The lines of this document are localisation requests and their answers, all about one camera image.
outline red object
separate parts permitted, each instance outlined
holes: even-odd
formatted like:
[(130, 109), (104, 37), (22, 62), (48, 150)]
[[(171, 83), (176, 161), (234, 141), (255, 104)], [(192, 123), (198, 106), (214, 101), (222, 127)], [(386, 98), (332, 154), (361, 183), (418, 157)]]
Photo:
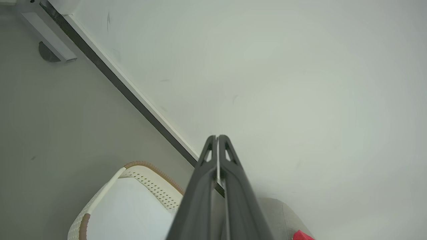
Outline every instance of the red object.
[(301, 230), (298, 230), (298, 232), (294, 234), (293, 240), (314, 240), (314, 238), (303, 233)]

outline perforated pattern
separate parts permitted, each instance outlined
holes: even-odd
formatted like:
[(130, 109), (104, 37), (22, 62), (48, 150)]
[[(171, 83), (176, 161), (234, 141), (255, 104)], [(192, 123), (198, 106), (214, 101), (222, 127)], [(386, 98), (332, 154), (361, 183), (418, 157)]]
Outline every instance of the perforated pattern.
[(177, 199), (173, 194), (170, 194), (159, 182), (147, 174), (143, 175), (143, 173), (138, 173), (136, 170), (127, 169), (120, 177), (133, 177), (138, 180), (163, 204), (166, 209), (178, 209), (181, 203), (181, 199)]
[(80, 229), (80, 223), (82, 222), (83, 215), (87, 213), (88, 208), (92, 205), (94, 200), (98, 197), (98, 195), (104, 189), (105, 185), (101, 189), (99, 189), (99, 191), (90, 199), (90, 201), (86, 204), (83, 210), (79, 213), (76, 220), (74, 220), (73, 224), (70, 227), (70, 230), (68, 231), (68, 237), (67, 237), (68, 240), (79, 239), (79, 229)]

